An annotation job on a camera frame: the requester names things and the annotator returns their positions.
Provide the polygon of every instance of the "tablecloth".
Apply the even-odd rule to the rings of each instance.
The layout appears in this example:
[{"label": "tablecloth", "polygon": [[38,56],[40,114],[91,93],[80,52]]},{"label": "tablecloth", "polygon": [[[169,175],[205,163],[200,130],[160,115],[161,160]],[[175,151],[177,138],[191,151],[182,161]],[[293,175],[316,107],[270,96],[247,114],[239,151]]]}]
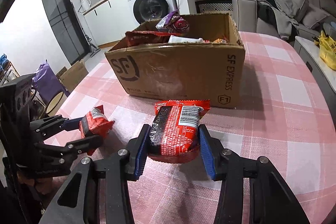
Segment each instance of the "tablecloth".
[{"label": "tablecloth", "polygon": [[[241,103],[236,109],[212,107],[201,123],[224,147],[242,157],[268,157],[310,222],[321,223],[336,202],[336,134],[325,99],[289,44],[268,35],[240,35],[246,49]],[[129,96],[104,59],[75,88],[59,113],[77,118],[104,105],[115,125],[113,134],[92,156],[101,159],[137,137],[144,123],[152,123],[154,103]],[[79,131],[62,132],[46,143],[63,146],[79,138]],[[181,165],[147,158],[140,180],[128,185],[135,223],[213,223],[221,182],[208,178],[201,157]],[[243,211],[243,223],[248,223],[248,179]]]}]

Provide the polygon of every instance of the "metal bolt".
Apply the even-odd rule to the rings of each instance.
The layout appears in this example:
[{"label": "metal bolt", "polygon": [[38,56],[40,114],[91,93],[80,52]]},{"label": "metal bolt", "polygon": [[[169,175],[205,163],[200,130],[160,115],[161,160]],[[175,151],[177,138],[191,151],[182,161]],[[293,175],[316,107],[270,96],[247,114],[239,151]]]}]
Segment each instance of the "metal bolt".
[{"label": "metal bolt", "polygon": [[119,156],[124,156],[124,155],[126,155],[128,153],[128,151],[126,150],[126,149],[120,149],[119,151],[118,151],[118,155]]},{"label": "metal bolt", "polygon": [[222,153],[223,153],[223,155],[228,156],[228,155],[232,154],[232,151],[230,149],[228,149],[228,148],[225,148],[225,149],[223,149]]},{"label": "metal bolt", "polygon": [[85,158],[82,158],[81,163],[82,164],[88,164],[90,162],[90,160],[91,159],[89,157],[85,157]]},{"label": "metal bolt", "polygon": [[264,164],[268,163],[268,158],[266,158],[264,156],[260,157],[259,160],[260,160],[261,163],[264,163]]}]

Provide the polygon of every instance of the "glass door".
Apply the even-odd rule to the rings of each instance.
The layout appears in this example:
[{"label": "glass door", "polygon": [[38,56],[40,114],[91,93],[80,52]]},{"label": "glass door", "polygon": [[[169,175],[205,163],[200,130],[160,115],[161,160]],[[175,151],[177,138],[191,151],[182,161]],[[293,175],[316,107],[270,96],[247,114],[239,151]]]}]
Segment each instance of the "glass door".
[{"label": "glass door", "polygon": [[50,26],[69,63],[90,52],[70,0],[42,0]]}]

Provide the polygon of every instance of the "folded cardboard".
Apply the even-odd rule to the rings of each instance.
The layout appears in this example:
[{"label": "folded cardboard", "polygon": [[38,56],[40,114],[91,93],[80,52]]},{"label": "folded cardboard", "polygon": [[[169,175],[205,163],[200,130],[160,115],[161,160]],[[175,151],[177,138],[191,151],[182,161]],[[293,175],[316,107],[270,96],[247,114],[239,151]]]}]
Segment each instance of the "folded cardboard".
[{"label": "folded cardboard", "polygon": [[88,75],[88,71],[82,62],[77,61],[71,66],[65,73],[63,73],[59,79],[63,85],[72,92],[75,87]]},{"label": "folded cardboard", "polygon": [[[162,100],[210,99],[212,106],[232,108],[239,102],[245,49],[229,14],[183,16],[190,24],[186,37],[215,43],[145,44],[127,47],[125,37],[106,58],[129,95]],[[158,20],[135,30],[156,30]]]}]

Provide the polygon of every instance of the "black door frame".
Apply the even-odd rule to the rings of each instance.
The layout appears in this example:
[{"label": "black door frame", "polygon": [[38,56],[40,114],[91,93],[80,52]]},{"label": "black door frame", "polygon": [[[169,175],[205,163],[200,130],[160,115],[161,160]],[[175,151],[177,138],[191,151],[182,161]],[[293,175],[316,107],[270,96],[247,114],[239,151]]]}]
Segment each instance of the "black door frame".
[{"label": "black door frame", "polygon": [[73,25],[73,28],[76,32],[76,35],[78,36],[78,39],[80,41],[80,43],[82,44],[83,48],[84,48],[84,53],[79,55],[78,58],[70,63],[71,65],[75,64],[78,60],[81,60],[83,59],[84,56],[86,56],[88,53],[90,53],[90,46],[84,36],[84,33],[82,31],[82,28],[78,22],[78,19],[76,17],[76,14],[75,14],[75,11],[73,9],[73,6],[71,4],[71,1],[70,0],[63,0],[64,1],[64,6],[65,6],[65,9],[66,11],[68,12],[68,16],[69,16],[69,19]]}]

